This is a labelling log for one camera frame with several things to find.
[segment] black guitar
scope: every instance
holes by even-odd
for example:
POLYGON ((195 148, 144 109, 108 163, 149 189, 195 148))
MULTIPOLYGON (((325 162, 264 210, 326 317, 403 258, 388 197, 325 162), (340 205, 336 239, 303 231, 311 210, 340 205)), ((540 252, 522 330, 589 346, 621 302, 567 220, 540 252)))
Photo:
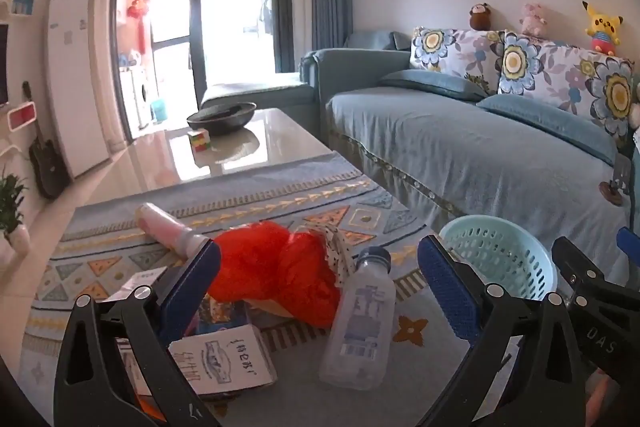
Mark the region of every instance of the black guitar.
MULTIPOLYGON (((22 83, 22 92, 31 102, 31 86, 28 82, 22 83)), ((36 185, 43 197, 47 200, 55 200, 68 187, 71 180, 66 171, 65 162, 56 151, 53 142, 42 138, 38 120, 36 120, 36 133, 36 139, 29 147, 29 159, 36 174, 36 185)))

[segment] light blue plastic basket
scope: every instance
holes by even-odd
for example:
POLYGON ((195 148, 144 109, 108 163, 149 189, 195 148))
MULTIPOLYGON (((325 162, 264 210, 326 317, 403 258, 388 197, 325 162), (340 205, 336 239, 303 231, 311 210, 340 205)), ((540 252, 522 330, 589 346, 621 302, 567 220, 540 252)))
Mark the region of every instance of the light blue plastic basket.
POLYGON ((500 217, 464 216, 440 231, 445 246, 513 297, 542 300, 556 291, 558 274, 546 248, 529 232, 500 217))

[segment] brown teddy bear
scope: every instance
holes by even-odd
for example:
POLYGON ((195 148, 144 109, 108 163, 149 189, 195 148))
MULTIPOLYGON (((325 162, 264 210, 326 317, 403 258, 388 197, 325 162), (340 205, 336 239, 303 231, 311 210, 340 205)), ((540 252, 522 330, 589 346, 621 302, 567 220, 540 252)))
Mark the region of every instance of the brown teddy bear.
POLYGON ((471 11, 469 26, 479 32, 487 32, 491 29, 491 10, 487 3, 476 4, 471 11))

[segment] television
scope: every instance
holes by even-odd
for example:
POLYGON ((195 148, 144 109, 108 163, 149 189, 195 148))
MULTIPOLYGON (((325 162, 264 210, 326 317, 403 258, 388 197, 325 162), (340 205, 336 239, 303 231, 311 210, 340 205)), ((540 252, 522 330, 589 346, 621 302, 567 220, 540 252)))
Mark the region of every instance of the television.
POLYGON ((9 102, 6 86, 6 42, 9 36, 9 25, 0 23, 0 107, 9 102))

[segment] plastic water bottle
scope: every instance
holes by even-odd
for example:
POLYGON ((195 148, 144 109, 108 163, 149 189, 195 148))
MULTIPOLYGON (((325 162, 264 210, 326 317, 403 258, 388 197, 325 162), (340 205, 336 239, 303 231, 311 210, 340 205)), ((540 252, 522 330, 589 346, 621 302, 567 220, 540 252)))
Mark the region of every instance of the plastic water bottle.
POLYGON ((391 257, 380 247, 363 250, 342 298, 320 365, 320 380, 360 391, 382 383, 389 356, 396 286, 391 257))

